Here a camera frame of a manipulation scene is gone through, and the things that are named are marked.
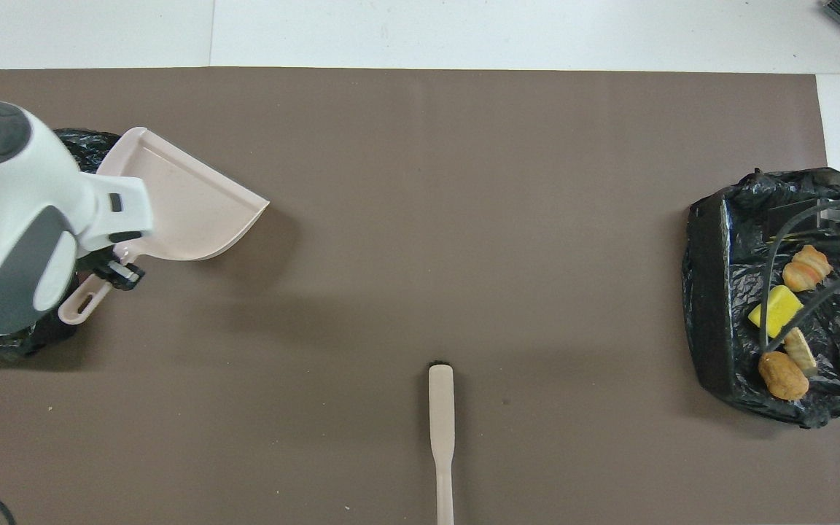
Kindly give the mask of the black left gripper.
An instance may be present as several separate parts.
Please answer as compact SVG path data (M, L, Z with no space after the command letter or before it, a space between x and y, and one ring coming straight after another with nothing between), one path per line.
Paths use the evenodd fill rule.
M113 246L98 249L79 258L79 272L96 275L120 290L133 290L144 278L144 271L139 266L133 263L123 265L120 262Z

